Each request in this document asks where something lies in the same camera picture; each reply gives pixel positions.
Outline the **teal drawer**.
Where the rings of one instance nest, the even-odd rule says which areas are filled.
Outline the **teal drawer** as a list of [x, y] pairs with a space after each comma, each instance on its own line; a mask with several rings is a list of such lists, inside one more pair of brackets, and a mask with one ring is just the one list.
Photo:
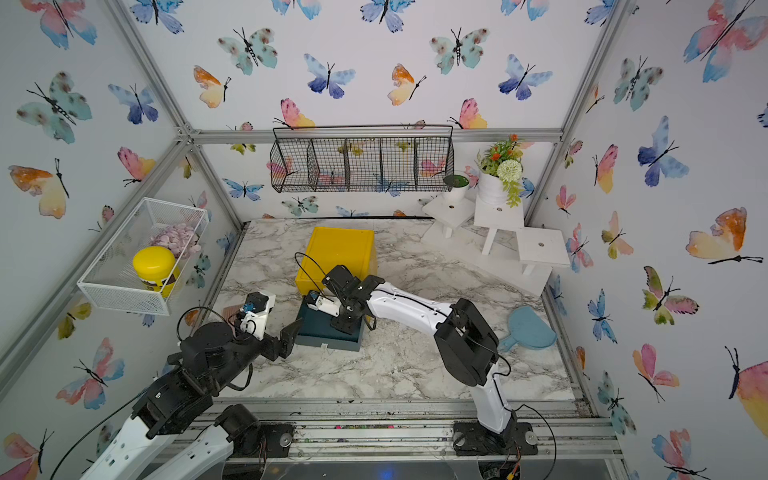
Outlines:
[[302, 301], [297, 314], [297, 320], [301, 320], [302, 325], [295, 343], [308, 347], [325, 346], [331, 350], [359, 352], [363, 336], [363, 321], [358, 320], [350, 332], [338, 330], [332, 326], [332, 322], [337, 320], [337, 317], [312, 309], [311, 303], [309, 296]]

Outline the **yellow plastic drawer cabinet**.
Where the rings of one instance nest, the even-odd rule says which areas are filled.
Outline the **yellow plastic drawer cabinet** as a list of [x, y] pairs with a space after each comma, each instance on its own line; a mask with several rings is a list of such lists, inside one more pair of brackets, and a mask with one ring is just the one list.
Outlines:
[[316, 227], [311, 235], [295, 283], [301, 296], [316, 290], [326, 273], [346, 266], [360, 280], [377, 275], [378, 260], [372, 230]]

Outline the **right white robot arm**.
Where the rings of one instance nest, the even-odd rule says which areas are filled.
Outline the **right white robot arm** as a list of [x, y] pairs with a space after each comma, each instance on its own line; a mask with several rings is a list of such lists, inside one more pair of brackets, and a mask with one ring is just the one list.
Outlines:
[[331, 315], [338, 330], [357, 321], [385, 319], [433, 338], [445, 370], [469, 388], [477, 413], [475, 421], [453, 426], [458, 456], [539, 453], [532, 426], [518, 421], [501, 393], [499, 338], [471, 301], [428, 300], [375, 275], [360, 280], [343, 265], [327, 273], [322, 284], [331, 292]]

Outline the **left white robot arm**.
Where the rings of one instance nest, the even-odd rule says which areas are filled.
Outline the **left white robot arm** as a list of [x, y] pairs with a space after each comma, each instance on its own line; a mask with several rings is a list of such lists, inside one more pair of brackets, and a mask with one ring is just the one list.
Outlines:
[[[130, 417], [84, 478], [138, 478], [255, 359], [288, 357], [301, 327], [295, 321], [277, 337], [257, 338], [235, 333], [226, 322], [215, 322], [182, 340], [179, 353], [170, 359], [174, 369], [138, 397]], [[286, 423], [262, 425], [244, 405], [229, 405], [188, 447], [150, 476], [215, 478], [223, 475], [230, 457], [254, 457], [261, 462], [285, 458], [294, 431]]]

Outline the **yellow lidded jar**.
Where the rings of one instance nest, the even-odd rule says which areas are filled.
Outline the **yellow lidded jar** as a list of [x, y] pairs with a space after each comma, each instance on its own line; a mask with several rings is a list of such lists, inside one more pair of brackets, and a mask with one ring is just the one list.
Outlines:
[[138, 251], [132, 260], [132, 266], [144, 284], [153, 292], [159, 292], [168, 298], [180, 277], [177, 259], [166, 248], [150, 246]]

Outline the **pink flower bunch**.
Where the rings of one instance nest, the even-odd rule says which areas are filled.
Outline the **pink flower bunch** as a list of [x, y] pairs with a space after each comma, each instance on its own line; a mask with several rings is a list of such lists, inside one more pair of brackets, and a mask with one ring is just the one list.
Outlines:
[[187, 259], [202, 250], [195, 229], [185, 223], [165, 227], [151, 238], [150, 245], [168, 249], [176, 259]]

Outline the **white tiered step shelf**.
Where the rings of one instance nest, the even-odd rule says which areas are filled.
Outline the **white tiered step shelf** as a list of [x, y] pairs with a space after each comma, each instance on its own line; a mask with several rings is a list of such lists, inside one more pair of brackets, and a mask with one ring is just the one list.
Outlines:
[[552, 271], [570, 265], [562, 232], [525, 226], [520, 206], [439, 197], [423, 213], [434, 220], [423, 243], [526, 294], [541, 295]]

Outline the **small white pot green plant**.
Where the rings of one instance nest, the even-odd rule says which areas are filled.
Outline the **small white pot green plant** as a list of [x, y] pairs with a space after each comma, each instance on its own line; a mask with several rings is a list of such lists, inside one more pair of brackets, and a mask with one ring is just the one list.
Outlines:
[[443, 178], [447, 190], [443, 192], [444, 200], [448, 204], [458, 204], [466, 197], [470, 186], [470, 180], [463, 174], [447, 175]]

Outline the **teal paddle board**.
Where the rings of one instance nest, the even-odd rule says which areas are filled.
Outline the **teal paddle board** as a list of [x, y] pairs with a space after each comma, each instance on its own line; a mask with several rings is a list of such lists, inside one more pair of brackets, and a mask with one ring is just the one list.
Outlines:
[[557, 333], [529, 306], [515, 309], [507, 319], [508, 335], [499, 340], [498, 352], [506, 353], [520, 346], [543, 350], [553, 346]]

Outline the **white pot with flowers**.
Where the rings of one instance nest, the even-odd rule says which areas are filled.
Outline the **white pot with flowers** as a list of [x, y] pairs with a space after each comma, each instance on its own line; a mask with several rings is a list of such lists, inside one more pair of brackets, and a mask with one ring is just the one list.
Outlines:
[[511, 208], [521, 203], [523, 155], [522, 141], [517, 135], [511, 135], [478, 152], [476, 164], [480, 171], [479, 196], [483, 202]]

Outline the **white mesh wall basket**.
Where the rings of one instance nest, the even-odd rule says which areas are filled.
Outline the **white mesh wall basket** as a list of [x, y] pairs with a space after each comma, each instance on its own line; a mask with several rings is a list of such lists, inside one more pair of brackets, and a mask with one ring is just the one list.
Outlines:
[[202, 252], [206, 210], [144, 198], [77, 281], [95, 308], [167, 316], [189, 261]]

